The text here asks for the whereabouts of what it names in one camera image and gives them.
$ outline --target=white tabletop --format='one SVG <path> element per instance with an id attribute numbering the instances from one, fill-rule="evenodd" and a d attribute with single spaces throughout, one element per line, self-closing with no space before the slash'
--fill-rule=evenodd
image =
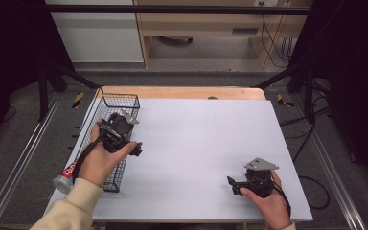
<path id="1" fill-rule="evenodd" d="M 127 158 L 121 191 L 103 195 L 95 221 L 262 220 L 253 203 L 233 195 L 226 178 L 245 181 L 243 166 L 256 157 L 280 167 L 291 218 L 312 220 L 270 101 L 140 99 L 140 105 L 131 140 L 143 142 L 143 152 Z M 63 197 L 55 190 L 50 203 Z"/>

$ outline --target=black wire basket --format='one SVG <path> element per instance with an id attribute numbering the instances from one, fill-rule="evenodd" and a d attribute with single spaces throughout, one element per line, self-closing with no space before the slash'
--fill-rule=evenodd
<path id="1" fill-rule="evenodd" d="M 89 128 L 83 137 L 76 159 L 83 152 L 84 148 L 89 145 L 91 129 L 98 121 L 100 121 L 100 119 L 108 120 L 110 115 L 115 112 L 119 113 L 121 116 L 126 112 L 136 119 L 139 109 L 140 104 L 137 95 L 103 93 L 98 106 L 91 107 L 90 111 L 88 111 L 88 113 L 91 113 L 92 110 L 95 110 L 95 113 L 91 120 L 85 121 L 86 123 L 89 123 Z M 131 133 L 132 131 L 126 136 L 128 140 L 130 140 Z M 107 178 L 103 184 L 103 189 L 106 192 L 119 193 L 126 164 L 127 158 L 124 158 Z"/>

